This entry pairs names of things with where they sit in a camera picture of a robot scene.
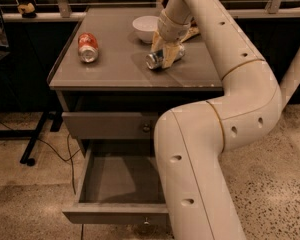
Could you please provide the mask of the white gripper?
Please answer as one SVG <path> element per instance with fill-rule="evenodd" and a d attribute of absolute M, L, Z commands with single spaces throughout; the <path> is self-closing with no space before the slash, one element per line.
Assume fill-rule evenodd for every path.
<path fill-rule="evenodd" d="M 157 31 L 152 37 L 151 51 L 163 50 L 163 68 L 169 68 L 184 56 L 184 46 L 179 42 L 185 37 L 191 25 L 190 13 L 172 13 L 162 10 L 157 24 Z"/>

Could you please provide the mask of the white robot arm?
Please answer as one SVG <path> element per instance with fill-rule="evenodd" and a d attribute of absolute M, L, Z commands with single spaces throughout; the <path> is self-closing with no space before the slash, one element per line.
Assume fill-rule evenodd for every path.
<path fill-rule="evenodd" d="M 197 24 L 224 94 L 172 108 L 157 121 L 155 157 L 175 240 L 245 240 L 218 163 L 219 155 L 269 133 L 281 90 L 261 53 L 219 0 L 169 0 L 152 48 L 171 65 Z"/>

